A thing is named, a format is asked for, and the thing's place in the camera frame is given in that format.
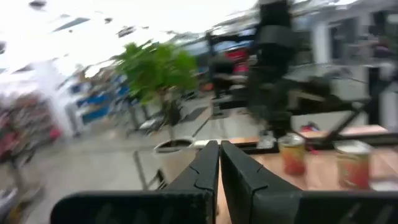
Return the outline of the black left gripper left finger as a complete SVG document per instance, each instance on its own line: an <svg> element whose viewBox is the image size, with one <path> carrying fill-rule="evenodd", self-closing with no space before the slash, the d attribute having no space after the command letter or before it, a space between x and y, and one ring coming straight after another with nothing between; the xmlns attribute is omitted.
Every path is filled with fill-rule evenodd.
<svg viewBox="0 0 398 224"><path fill-rule="evenodd" d="M209 141L196 152L191 163L171 183L167 184L164 190L217 192L219 156L218 142Z"/></svg>

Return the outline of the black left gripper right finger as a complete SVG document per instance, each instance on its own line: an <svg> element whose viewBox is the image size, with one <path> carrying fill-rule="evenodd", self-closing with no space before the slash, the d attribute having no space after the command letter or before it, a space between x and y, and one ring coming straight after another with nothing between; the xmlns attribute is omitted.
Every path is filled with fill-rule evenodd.
<svg viewBox="0 0 398 224"><path fill-rule="evenodd" d="M234 144L221 143L221 175L232 223L291 224L300 189L275 175Z"/></svg>

